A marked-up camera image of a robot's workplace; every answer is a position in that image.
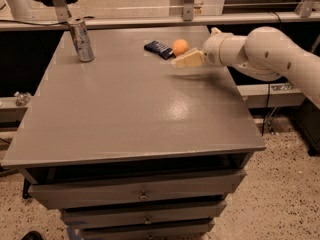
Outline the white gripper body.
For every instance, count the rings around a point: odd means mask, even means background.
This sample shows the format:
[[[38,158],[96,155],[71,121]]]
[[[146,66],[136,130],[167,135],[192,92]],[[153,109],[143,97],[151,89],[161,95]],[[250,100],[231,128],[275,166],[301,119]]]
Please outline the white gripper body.
[[[222,60],[222,45],[231,36],[232,33],[212,32],[202,46],[204,60],[214,66],[230,66],[229,61]]]

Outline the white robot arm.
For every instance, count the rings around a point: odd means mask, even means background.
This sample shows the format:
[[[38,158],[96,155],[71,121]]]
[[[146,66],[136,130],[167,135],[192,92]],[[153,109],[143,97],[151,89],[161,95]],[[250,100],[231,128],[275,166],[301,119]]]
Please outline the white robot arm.
[[[305,51],[276,28],[259,27],[247,36],[212,28],[201,50],[192,48],[171,62],[175,68],[205,63],[230,66],[265,82],[285,77],[320,108],[320,57]]]

